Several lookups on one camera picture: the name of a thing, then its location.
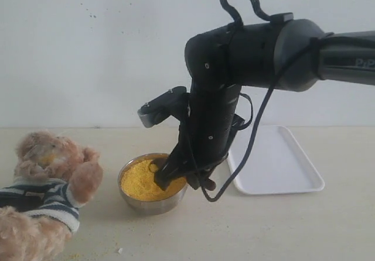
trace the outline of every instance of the striped shirt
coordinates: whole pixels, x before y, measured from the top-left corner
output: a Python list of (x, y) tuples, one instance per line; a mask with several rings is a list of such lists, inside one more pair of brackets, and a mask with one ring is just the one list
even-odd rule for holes
[(16, 180), (13, 185), (0, 189), (0, 194), (39, 195), (42, 197), (43, 205), (24, 214), (34, 218), (47, 216), (64, 223), (72, 233), (78, 231), (79, 208), (83, 204), (73, 198), (69, 184), (63, 180), (53, 178), (42, 183)]

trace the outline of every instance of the teddy bear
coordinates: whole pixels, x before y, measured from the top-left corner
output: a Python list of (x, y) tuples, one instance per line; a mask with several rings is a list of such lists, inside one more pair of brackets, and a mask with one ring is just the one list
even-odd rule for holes
[[(102, 182), (100, 155), (48, 131), (28, 133), (16, 155), (13, 183), (0, 189), (0, 260), (53, 260)], [(39, 203), (30, 204), (32, 198)]]

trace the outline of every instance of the teddy bear head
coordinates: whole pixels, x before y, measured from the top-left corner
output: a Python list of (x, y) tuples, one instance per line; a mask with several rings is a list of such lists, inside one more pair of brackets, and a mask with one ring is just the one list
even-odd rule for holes
[[(28, 133), (16, 147), (18, 162), (32, 162), (40, 169), (55, 166), (59, 172), (50, 172), (50, 177), (63, 177), (69, 180), (74, 169), (84, 162), (97, 161), (98, 152), (81, 147), (68, 137), (58, 136), (49, 131)], [(15, 176), (21, 176), (20, 164), (15, 169)]]

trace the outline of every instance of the table surface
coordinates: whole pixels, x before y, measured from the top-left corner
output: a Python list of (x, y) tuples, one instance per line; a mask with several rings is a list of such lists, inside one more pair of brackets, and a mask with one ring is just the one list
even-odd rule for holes
[[(14, 148), (35, 129), (0, 129), (0, 186), (11, 183)], [(104, 180), (81, 210), (64, 260), (373, 260), (375, 128), (290, 128), (326, 187), (310, 194), (246, 196), (233, 185), (215, 203), (188, 189), (171, 212), (140, 218), (117, 186), (133, 157), (170, 152), (178, 130), (51, 129), (101, 152)], [(221, 186), (226, 163), (213, 175)]]

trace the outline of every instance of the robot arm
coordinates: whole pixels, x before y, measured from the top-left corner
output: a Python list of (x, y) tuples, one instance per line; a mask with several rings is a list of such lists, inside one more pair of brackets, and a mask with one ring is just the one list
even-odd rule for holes
[[(335, 35), (292, 13), (266, 15), (259, 0), (251, 0), (256, 15), (267, 23), (243, 25), (226, 0), (222, 7), (234, 22), (191, 38), (185, 47), (190, 93), (176, 87), (138, 111), (150, 128), (169, 116), (180, 122), (179, 139), (166, 162), (155, 173), (161, 189), (185, 176), (207, 199), (216, 201), (240, 172), (250, 155), (261, 115), (273, 90), (301, 92), (318, 80), (375, 85), (375, 31)], [(228, 155), (244, 119), (235, 114), (242, 86), (268, 88), (253, 125), (243, 161), (219, 191), (209, 179)]]

